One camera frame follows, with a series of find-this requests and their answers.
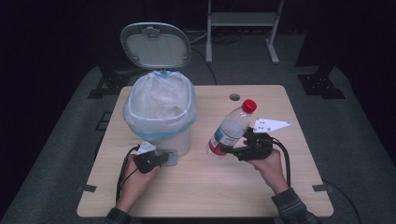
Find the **water bottle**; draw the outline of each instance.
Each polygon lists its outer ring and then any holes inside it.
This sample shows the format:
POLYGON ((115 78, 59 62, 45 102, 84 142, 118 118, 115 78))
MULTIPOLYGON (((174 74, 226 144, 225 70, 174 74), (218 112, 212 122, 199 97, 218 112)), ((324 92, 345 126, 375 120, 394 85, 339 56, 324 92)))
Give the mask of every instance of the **water bottle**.
POLYGON ((256 110, 254 101, 247 99, 241 107, 233 110, 220 124, 206 146, 206 153, 210 157, 219 159, 227 153, 220 150, 220 146, 235 145, 244 135, 250 125, 251 114, 256 110))

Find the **hand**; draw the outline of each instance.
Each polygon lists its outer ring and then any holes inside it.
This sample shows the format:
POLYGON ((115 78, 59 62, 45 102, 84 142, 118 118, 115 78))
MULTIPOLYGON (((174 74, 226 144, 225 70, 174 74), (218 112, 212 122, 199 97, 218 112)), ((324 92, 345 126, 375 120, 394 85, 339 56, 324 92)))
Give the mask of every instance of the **hand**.
POLYGON ((263 160, 247 162, 260 171, 265 183, 273 190, 274 194, 281 193, 289 188, 283 176, 280 152, 277 149, 273 149, 271 155, 263 160))
MULTIPOLYGON (((129 155, 122 181, 125 181, 125 178, 137 169, 134 163, 134 157, 135 155, 129 155)), ((136 200, 143 194, 149 182, 159 171, 159 166, 154 167, 154 169, 146 174, 142 174, 139 170, 136 170, 123 184, 120 198, 116 203, 116 208, 125 213, 129 213, 136 200)))

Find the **red bottle cap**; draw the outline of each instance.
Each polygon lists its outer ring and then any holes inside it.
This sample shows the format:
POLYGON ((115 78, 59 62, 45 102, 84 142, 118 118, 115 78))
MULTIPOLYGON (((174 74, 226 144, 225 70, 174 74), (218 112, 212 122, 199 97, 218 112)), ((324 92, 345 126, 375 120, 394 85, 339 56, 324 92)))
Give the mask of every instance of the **red bottle cap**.
POLYGON ((247 112, 248 114, 253 113, 257 108, 256 102, 247 99, 243 104, 242 104, 242 109, 247 112))

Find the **gray lid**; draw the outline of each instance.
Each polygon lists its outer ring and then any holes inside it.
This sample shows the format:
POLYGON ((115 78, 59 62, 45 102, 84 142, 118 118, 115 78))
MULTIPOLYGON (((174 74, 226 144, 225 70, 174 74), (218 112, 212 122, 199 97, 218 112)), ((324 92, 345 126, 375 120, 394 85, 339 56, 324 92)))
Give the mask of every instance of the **gray lid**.
POLYGON ((178 69, 191 59, 190 41, 173 25, 139 22, 126 26, 120 41, 128 58, 146 69, 178 69))

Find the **white trash can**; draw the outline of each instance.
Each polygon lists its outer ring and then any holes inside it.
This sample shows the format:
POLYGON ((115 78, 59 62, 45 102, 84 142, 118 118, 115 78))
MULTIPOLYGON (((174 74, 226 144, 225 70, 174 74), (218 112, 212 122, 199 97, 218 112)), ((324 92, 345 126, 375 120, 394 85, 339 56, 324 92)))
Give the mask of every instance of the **white trash can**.
POLYGON ((196 119, 195 91, 177 69, 190 62, 188 38, 169 24, 139 22, 125 27, 120 41, 133 63, 151 70, 134 84, 123 108, 125 121, 158 149, 185 155, 196 119))

